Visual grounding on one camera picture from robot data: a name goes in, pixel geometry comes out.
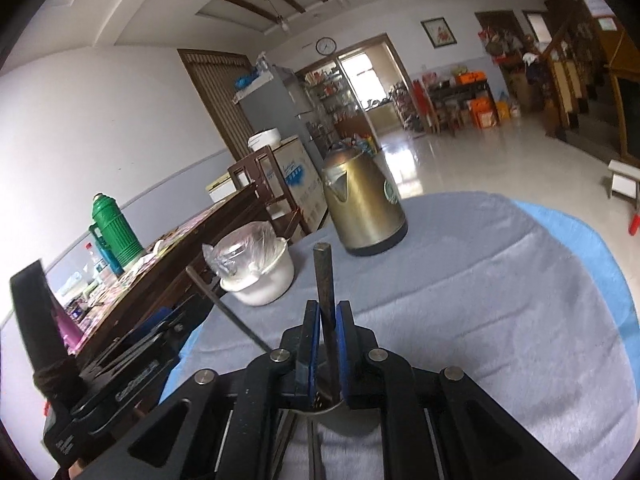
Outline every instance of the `tiled floor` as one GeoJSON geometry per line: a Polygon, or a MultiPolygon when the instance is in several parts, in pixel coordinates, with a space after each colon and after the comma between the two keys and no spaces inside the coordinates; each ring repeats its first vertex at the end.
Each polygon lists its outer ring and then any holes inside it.
{"type": "Polygon", "coordinates": [[[423,193],[483,190],[538,203],[575,216],[602,236],[640,303],[640,234],[631,237],[631,201],[607,198],[604,163],[545,137],[539,117],[505,121],[500,128],[469,129],[415,139],[384,135],[383,155],[403,198],[423,193]]]}

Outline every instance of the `clear plastic wrap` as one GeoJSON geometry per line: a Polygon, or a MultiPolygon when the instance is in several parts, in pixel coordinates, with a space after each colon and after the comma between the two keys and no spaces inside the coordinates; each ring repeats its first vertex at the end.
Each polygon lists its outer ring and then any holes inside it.
{"type": "Polygon", "coordinates": [[[202,245],[204,260],[226,282],[254,282],[282,252],[269,222],[251,222],[229,233],[215,247],[202,245]]]}

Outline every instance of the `picture frame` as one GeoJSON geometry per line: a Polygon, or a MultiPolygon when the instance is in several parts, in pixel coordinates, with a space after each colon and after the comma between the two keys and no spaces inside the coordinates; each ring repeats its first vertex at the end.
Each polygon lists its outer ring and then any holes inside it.
{"type": "Polygon", "coordinates": [[[444,17],[431,18],[430,20],[423,20],[420,23],[434,48],[455,45],[457,43],[453,32],[449,28],[449,23],[447,23],[444,17]]]}

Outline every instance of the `green thermos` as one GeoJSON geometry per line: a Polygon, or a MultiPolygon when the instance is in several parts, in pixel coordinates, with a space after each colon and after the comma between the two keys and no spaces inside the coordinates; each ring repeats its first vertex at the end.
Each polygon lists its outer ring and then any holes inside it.
{"type": "Polygon", "coordinates": [[[89,226],[89,231],[97,240],[100,235],[95,231],[98,229],[122,268],[128,270],[145,251],[116,201],[98,193],[94,196],[91,216],[95,224],[89,226]]]}

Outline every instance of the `chair backrest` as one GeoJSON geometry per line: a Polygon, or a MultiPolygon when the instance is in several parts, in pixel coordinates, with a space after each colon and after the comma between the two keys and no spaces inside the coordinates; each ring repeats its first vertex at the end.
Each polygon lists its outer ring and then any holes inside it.
{"type": "Polygon", "coordinates": [[[256,193],[260,200],[262,200],[266,205],[286,200],[292,211],[298,207],[298,204],[296,204],[296,201],[291,194],[291,190],[284,180],[284,176],[280,170],[278,162],[276,161],[276,158],[269,146],[263,146],[256,152],[238,160],[238,162],[229,166],[228,172],[231,177],[231,181],[236,186],[236,189],[242,189],[248,182],[255,182],[256,193]],[[273,188],[267,179],[267,175],[262,165],[265,159],[269,162],[274,176],[278,181],[280,190],[282,191],[280,195],[276,195],[274,193],[273,188]],[[240,175],[242,174],[246,176],[247,182],[241,181],[240,175]]]}

